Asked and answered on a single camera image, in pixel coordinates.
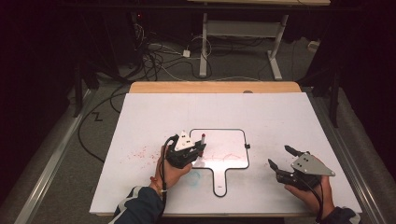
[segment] sleeve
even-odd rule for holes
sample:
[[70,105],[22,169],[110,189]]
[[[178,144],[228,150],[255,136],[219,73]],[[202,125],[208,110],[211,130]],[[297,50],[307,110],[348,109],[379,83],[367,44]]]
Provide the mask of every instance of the sleeve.
[[361,224],[361,217],[347,207],[335,207],[320,224]]
[[150,187],[134,187],[126,199],[119,203],[109,224],[155,223],[163,210],[163,202]]

